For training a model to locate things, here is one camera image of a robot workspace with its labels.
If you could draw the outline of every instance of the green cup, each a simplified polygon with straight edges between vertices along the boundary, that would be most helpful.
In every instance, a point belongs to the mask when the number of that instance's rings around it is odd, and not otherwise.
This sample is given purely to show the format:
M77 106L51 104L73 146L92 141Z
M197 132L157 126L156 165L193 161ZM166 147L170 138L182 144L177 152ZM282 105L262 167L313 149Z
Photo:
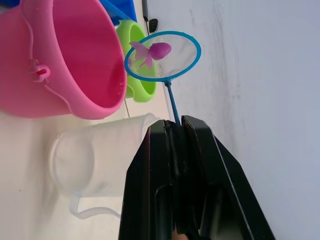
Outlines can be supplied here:
M147 35L141 26L132 20L120 20L120 24L116 29L119 36L124 56L127 55L131 49L130 42L139 42ZM155 68L148 69L147 67L141 68L141 71L146 71L144 75L156 75ZM133 76L127 75L127 86L125 98L133 98L137 103L146 103L150 101L156 93L157 83L152 81L141 81Z

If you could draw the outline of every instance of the bucket handle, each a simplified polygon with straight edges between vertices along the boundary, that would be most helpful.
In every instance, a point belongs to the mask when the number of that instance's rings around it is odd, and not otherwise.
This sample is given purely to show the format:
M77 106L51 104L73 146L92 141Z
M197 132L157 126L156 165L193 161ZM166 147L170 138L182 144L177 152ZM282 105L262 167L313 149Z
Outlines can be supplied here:
M78 211L80 199L81 197L72 196L70 201L70 206L69 206L70 213L75 217L77 217L78 219L87 219L98 214L111 214L118 217L119 219L121 218L121 214L117 213L115 210L113 210L110 207L104 207L104 206L92 207L83 211Z

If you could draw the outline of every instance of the pink toy fish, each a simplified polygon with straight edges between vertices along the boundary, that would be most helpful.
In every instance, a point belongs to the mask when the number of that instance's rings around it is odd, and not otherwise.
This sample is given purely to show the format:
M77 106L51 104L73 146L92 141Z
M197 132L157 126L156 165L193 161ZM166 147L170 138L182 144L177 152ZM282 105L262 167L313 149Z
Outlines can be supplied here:
M130 45L135 49L135 61L145 59L140 65L147 65L149 69L152 68L152 59L160 60L163 59L171 52L171 46L165 42L153 43L150 48L145 47L143 44L137 41L130 42Z

